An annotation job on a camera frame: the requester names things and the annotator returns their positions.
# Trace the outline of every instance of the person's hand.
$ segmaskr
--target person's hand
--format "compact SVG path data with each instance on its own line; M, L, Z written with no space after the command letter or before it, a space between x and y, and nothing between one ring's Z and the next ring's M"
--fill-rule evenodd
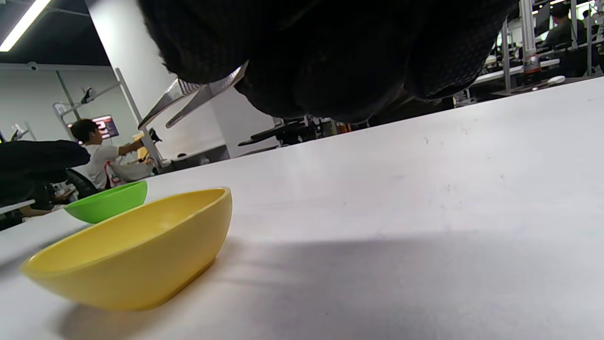
M68 190L66 193L62 194L62 195L57 195L57 201L61 202L61 201L65 201L65 200L69 200L69 198L71 196L73 196L75 190L70 189Z
M281 118L358 123L398 96L468 87L518 0L138 0L165 65Z

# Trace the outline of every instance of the screen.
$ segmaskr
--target screen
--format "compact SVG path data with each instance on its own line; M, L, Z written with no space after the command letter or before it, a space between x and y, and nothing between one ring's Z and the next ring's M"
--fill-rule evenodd
M98 130L99 130L99 132L101 132L103 139L109 139L111 137L117 137L120 135L120 133L117 131L117 126L115 126L115 122L113 120L113 117L111 117L111 115L92 118L91 121L93 121L97 124Z

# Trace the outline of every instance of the fluorescent light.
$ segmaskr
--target fluorescent light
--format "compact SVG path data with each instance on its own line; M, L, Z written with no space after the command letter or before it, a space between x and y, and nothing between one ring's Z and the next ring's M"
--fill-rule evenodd
M566 0L554 0L554 1L550 2L550 5L555 5L558 2L564 2L564 1L566 1ZM584 5L587 5L587 4L593 5L595 3L596 3L596 0L591 0L590 2L586 2L584 4L579 4L579 5L577 5L577 7L584 6Z
M23 18L19 20L17 26L6 37L6 40L0 45L0 52L8 52L17 43L19 38L27 31L29 26L40 15L42 10L48 5L51 0L36 0L31 7L25 12Z

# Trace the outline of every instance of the black chair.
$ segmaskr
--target black chair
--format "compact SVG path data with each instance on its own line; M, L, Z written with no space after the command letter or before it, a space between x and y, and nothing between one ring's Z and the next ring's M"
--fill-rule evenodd
M73 184L78 192L78 199L98 193L98 189L88 178L73 169L67 169L67 183Z

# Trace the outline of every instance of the ceiling light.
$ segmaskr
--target ceiling light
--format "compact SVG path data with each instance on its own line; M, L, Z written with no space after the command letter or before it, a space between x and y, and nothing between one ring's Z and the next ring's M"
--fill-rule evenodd
M44 7L48 5L51 0L36 0L31 7L25 12L23 18L19 20L17 26L13 28L13 31L6 37L2 45L0 45L0 52L8 52L17 43L19 38L27 31L29 26L34 20L40 15Z

